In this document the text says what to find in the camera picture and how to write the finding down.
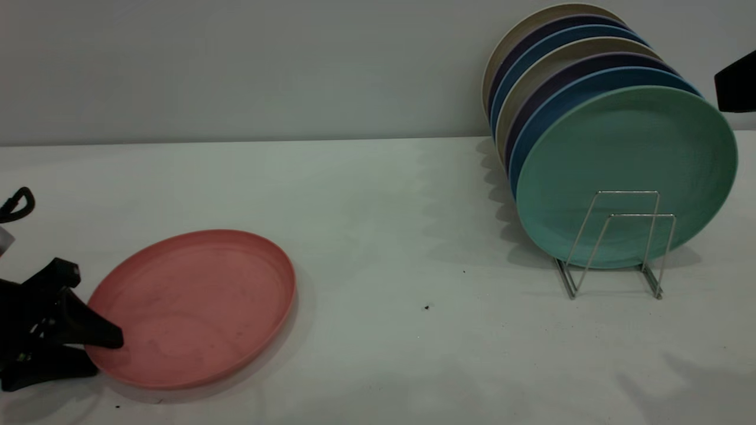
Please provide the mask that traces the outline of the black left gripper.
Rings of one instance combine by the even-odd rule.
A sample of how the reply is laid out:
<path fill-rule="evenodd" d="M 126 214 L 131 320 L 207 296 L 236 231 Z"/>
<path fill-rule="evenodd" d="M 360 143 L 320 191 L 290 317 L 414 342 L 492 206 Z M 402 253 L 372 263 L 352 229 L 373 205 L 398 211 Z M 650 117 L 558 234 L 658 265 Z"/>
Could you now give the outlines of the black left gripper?
<path fill-rule="evenodd" d="M 91 310 L 71 288 L 78 264 L 55 258 L 22 283 L 1 283 L 2 391 L 16 392 L 52 380 L 94 377 L 98 368 L 83 349 L 49 345 L 31 352 L 34 329 L 60 300 L 59 343 L 120 349 L 122 329 Z"/>

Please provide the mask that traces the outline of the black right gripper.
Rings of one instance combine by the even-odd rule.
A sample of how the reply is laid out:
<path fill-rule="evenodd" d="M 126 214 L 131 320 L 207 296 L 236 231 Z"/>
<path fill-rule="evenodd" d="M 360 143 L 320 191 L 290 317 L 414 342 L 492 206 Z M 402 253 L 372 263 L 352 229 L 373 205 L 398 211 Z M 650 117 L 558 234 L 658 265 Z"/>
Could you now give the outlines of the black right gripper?
<path fill-rule="evenodd" d="M 716 105 L 725 113 L 752 113 L 755 105 L 756 51 L 715 74 Z"/>

